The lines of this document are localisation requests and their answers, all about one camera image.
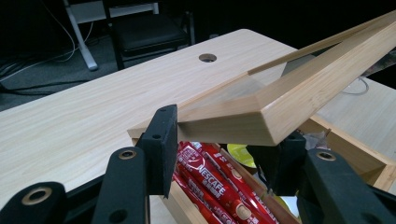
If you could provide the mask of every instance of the white cable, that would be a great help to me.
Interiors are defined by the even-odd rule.
[[[69,57],[67,57],[67,59],[61,60],[61,61],[56,61],[56,62],[59,62],[59,63],[67,62],[68,60],[70,60],[70,59],[73,57],[75,51],[76,51],[77,49],[79,49],[79,47],[76,48],[76,44],[75,44],[75,42],[74,42],[72,36],[67,32],[66,28],[64,28],[64,26],[55,18],[55,16],[50,12],[50,10],[47,8],[47,6],[46,6],[42,1],[40,1],[40,2],[41,2],[41,4],[44,6],[44,8],[48,11],[48,13],[51,15],[51,17],[52,17],[53,19],[55,19],[55,20],[58,22],[58,24],[61,25],[61,27],[64,29],[64,31],[67,33],[67,35],[69,36],[69,38],[70,38],[70,40],[71,40],[71,42],[72,42],[72,44],[73,44],[73,49],[70,50],[70,51],[68,51],[68,52],[66,52],[66,53],[64,53],[64,54],[62,54],[62,55],[58,55],[58,56],[55,56],[55,57],[53,57],[53,58],[47,59],[47,60],[45,60],[45,61],[41,61],[41,62],[38,62],[38,63],[34,63],[34,64],[31,64],[31,65],[29,65],[29,66],[27,66],[27,67],[24,67],[24,68],[22,68],[21,70],[18,70],[18,71],[16,71],[15,73],[13,73],[13,74],[11,74],[11,75],[8,75],[8,76],[6,76],[6,77],[3,77],[2,79],[0,79],[0,82],[4,81],[4,80],[6,80],[6,79],[8,79],[8,78],[10,78],[10,77],[13,77],[13,76],[17,75],[19,72],[24,71],[24,70],[26,70],[26,69],[28,69],[28,68],[31,68],[31,67],[36,66],[36,65],[41,64],[41,63],[46,63],[46,62],[52,61],[52,60],[54,60],[54,59],[63,57],[64,55],[67,55],[67,54],[71,53],[71,54],[69,55]],[[84,42],[87,41],[88,37],[90,36],[91,31],[92,31],[92,27],[93,27],[93,22],[91,22],[90,31],[88,32],[87,37],[85,37]]]
[[[367,84],[367,82],[363,79],[363,77],[358,77],[358,80],[362,81],[364,86],[365,86],[365,90],[361,91],[361,92],[347,92],[347,91],[341,91],[341,93],[344,94],[349,94],[349,95],[363,95],[364,93],[366,93],[367,91],[369,91],[370,87],[369,84]]]
[[[63,61],[60,61],[60,62],[66,62],[66,61],[68,61],[69,59],[71,59],[71,57],[73,57],[74,52],[76,51],[76,43],[74,42],[73,37],[70,35],[70,33],[67,32],[66,28],[64,28],[64,26],[58,21],[58,19],[56,19],[56,17],[52,14],[52,12],[50,11],[50,9],[47,8],[46,4],[44,4],[43,1],[40,1],[40,2],[41,2],[41,4],[43,5],[43,7],[48,11],[48,13],[51,15],[51,17],[52,17],[56,22],[58,22],[58,24],[62,27],[62,29],[64,29],[64,32],[69,36],[69,38],[70,38],[70,40],[71,40],[71,42],[72,42],[72,45],[73,45],[72,53],[70,54],[70,56],[69,56],[67,59],[65,59],[65,60],[63,60]]]
[[[12,66],[17,65],[17,64],[18,64],[18,63],[14,63],[14,64],[12,64],[12,65],[9,65],[8,67],[4,68],[3,71],[6,72],[9,68],[11,68]]]
[[[28,68],[31,68],[31,67],[36,66],[36,65],[41,64],[41,63],[46,63],[46,62],[48,62],[48,61],[54,60],[54,59],[59,58],[59,57],[63,57],[64,55],[66,55],[66,54],[68,54],[68,53],[70,53],[70,51],[69,51],[69,52],[66,52],[65,54],[58,55],[58,56],[55,56],[55,57],[53,57],[53,58],[47,59],[47,60],[45,60],[45,61],[41,61],[41,62],[38,62],[38,63],[31,64],[31,65],[29,65],[29,66],[27,66],[27,67],[22,68],[21,70],[16,71],[15,73],[13,73],[13,74],[11,74],[11,75],[8,75],[7,77],[3,77],[2,79],[0,79],[0,82],[4,81],[4,80],[6,80],[6,79],[8,79],[8,78],[10,78],[10,77],[13,77],[13,76],[17,75],[19,72],[24,71],[24,70],[26,70],[26,69],[28,69]]]

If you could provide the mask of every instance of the angled wooden panel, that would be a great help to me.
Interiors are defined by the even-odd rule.
[[[188,104],[177,105],[178,106],[178,118],[179,119],[207,119],[211,117],[226,117],[227,113],[235,114],[236,110],[238,110],[239,114],[244,114],[252,111],[260,110],[258,107],[254,107],[257,105],[255,101],[255,93],[266,85],[276,81],[281,76],[283,70],[285,68],[285,64],[277,65],[273,68],[266,69],[258,72],[255,76],[248,76],[247,73],[243,73],[240,78],[234,79],[228,83],[225,83],[221,86],[217,86],[214,91],[207,92],[203,94],[198,100],[189,101]],[[222,106],[222,103],[226,101],[229,102],[226,107]],[[212,114],[204,114],[201,113],[202,110],[211,110]],[[129,135],[132,138],[139,138],[140,134],[146,130],[149,125],[151,119],[146,119],[139,124],[135,125],[132,129],[128,130]],[[183,134],[179,137],[179,139],[187,139],[188,137],[188,126],[192,125],[192,128],[195,132],[198,131],[197,127],[194,127],[192,123],[189,123],[184,127],[184,132],[180,132]],[[208,127],[203,126],[202,130],[199,132],[205,133]],[[253,127],[248,127],[248,132],[253,132]],[[235,134],[240,134],[240,128],[234,129]],[[206,138],[206,142],[216,142],[218,136],[213,136],[214,138]]]
[[[396,11],[249,96],[183,108],[179,113],[180,138],[276,145],[395,48],[394,36]],[[201,101],[211,101],[211,94]]]
[[[265,70],[265,69],[268,69],[270,67],[276,66],[278,64],[290,62],[290,61],[298,59],[298,58],[300,58],[302,56],[314,53],[314,52],[316,52],[318,50],[326,49],[326,48],[328,48],[330,46],[336,45],[336,44],[342,42],[343,40],[355,35],[357,32],[359,32],[359,31],[361,31],[361,30],[373,25],[377,21],[379,21],[379,20],[381,20],[381,19],[383,19],[383,18],[385,18],[387,16],[390,16],[392,13],[394,13],[394,12],[387,13],[385,15],[382,15],[382,16],[378,17],[378,18],[375,18],[373,20],[367,21],[365,23],[362,23],[360,25],[352,27],[352,28],[350,28],[348,30],[345,30],[344,32],[341,32],[340,34],[332,35],[332,36],[330,36],[330,37],[328,37],[326,39],[320,40],[319,42],[317,42],[317,43],[315,43],[313,45],[307,46],[307,47],[305,47],[303,49],[299,49],[297,51],[294,51],[292,53],[284,55],[284,56],[282,56],[282,57],[280,57],[280,58],[278,58],[276,60],[273,60],[273,61],[271,61],[269,63],[265,63],[265,64],[262,64],[260,66],[255,67],[255,68],[252,68],[252,69],[250,69],[248,71],[248,73],[250,75],[253,75],[253,74],[256,74],[256,73],[258,73],[258,72],[260,72],[262,70]]]

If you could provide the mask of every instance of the dark background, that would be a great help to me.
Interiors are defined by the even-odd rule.
[[[70,0],[70,3],[86,0]],[[73,34],[62,0],[43,0],[57,20]],[[195,41],[250,29],[300,49],[323,38],[396,9],[395,0],[362,1],[226,1],[165,0],[161,11],[177,16],[184,8],[193,12]],[[105,24],[95,23],[91,36],[103,35]],[[89,24],[80,29],[88,33]],[[0,2],[0,57],[12,54],[53,54],[71,48],[61,26],[43,7],[41,0]],[[371,76],[396,89],[392,77],[396,66]]]

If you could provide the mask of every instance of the black cable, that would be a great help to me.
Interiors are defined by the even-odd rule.
[[[74,83],[84,83],[88,82],[89,80],[77,80],[77,81],[68,81],[68,82],[54,82],[45,85],[37,85],[25,88],[17,88],[17,89],[7,89],[3,84],[0,83],[0,92],[5,94],[15,94],[15,95],[51,95],[56,91],[27,91],[32,89],[39,89],[45,88],[50,86],[60,86],[60,85],[67,85],[67,84],[74,84]]]
[[[15,56],[14,58],[8,58],[4,59],[4,62],[0,65],[0,76],[4,74],[7,70],[10,69],[10,67],[17,65],[21,61],[19,60],[18,56]]]
[[[30,55],[28,57],[21,57],[20,55],[16,56],[12,62],[5,64],[3,68],[0,67],[0,78],[8,77],[21,70],[23,67],[31,63],[39,62],[40,60],[42,60],[42,58],[37,57],[36,55]]]
[[[109,37],[110,37],[109,35],[95,36],[95,37],[88,39],[85,42],[85,45],[87,45],[88,47],[92,47],[92,46],[98,45],[101,42],[101,40],[103,40],[105,38],[109,38]]]
[[[5,69],[5,68],[3,68],[3,66],[7,67],[7,65],[13,63],[13,61],[16,61],[17,59],[18,59],[17,56],[13,56],[12,58],[11,57],[0,58],[0,61],[3,61],[3,62],[0,63],[0,69]]]

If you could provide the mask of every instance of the wooden box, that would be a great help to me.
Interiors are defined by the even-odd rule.
[[[382,154],[362,144],[358,140],[333,127],[330,123],[314,116],[305,122],[300,130],[304,133],[328,133],[327,143],[331,150],[342,155],[355,172],[369,185],[388,191],[396,177],[396,163]],[[266,187],[256,180],[244,167],[235,161],[225,150],[220,151],[233,167],[242,174],[247,183],[258,195],[264,195]],[[299,223],[288,210],[285,210],[273,197],[263,201],[271,209],[280,223]],[[206,223],[198,209],[192,204],[176,182],[172,183],[169,199],[163,203],[177,223]]]

